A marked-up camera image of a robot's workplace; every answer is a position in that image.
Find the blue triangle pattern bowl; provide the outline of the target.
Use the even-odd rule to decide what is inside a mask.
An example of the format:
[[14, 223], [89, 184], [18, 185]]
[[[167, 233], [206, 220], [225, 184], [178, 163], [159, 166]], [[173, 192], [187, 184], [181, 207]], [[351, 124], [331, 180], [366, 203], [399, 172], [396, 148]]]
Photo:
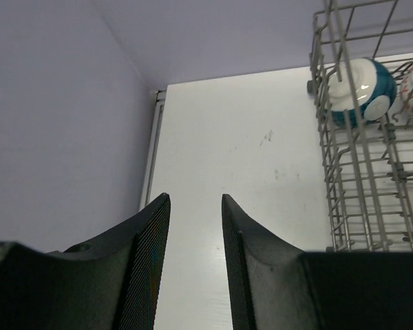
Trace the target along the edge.
[[357, 127], [358, 119], [353, 99], [357, 99], [360, 118], [367, 124], [383, 117], [396, 99], [395, 79], [381, 63], [368, 59], [356, 58], [350, 61], [354, 92], [351, 92], [346, 64], [339, 65], [340, 74], [333, 74], [328, 79], [328, 102], [332, 121], [338, 127], [346, 127], [345, 114], [348, 114], [350, 126]]

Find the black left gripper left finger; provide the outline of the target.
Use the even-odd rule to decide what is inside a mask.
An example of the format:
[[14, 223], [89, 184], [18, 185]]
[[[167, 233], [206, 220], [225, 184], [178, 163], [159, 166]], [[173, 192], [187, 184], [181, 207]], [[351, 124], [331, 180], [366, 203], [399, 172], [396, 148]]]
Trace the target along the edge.
[[62, 252], [0, 242], [0, 329], [152, 329], [170, 212], [163, 193]]

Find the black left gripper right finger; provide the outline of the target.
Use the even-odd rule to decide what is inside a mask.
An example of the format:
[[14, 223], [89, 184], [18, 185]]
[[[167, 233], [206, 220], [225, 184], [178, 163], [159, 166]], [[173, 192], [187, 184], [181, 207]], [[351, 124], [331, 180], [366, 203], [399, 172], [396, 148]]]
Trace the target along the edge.
[[413, 329], [413, 253], [305, 252], [222, 197], [234, 329]]

